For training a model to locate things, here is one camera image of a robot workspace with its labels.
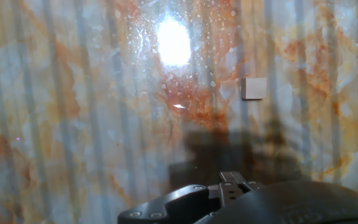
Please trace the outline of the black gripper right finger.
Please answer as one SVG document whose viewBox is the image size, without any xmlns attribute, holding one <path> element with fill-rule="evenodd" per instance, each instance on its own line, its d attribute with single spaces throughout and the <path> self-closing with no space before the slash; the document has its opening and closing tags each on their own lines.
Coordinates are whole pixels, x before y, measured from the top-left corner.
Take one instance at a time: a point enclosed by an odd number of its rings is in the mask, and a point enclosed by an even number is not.
<svg viewBox="0 0 358 224">
<path fill-rule="evenodd" d="M 264 184 L 245 180 L 239 172 L 225 172 L 225 205 L 230 204 L 247 192 L 263 188 Z"/>
</svg>

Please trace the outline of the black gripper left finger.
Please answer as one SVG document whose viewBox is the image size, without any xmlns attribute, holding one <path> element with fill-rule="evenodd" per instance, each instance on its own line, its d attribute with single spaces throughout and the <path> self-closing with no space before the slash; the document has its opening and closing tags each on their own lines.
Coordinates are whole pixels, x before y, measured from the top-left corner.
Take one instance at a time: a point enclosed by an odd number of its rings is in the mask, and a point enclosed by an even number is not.
<svg viewBox="0 0 358 224">
<path fill-rule="evenodd" d="M 206 223 L 221 208 L 221 186 L 192 184 L 120 213 L 118 224 Z"/>
</svg>

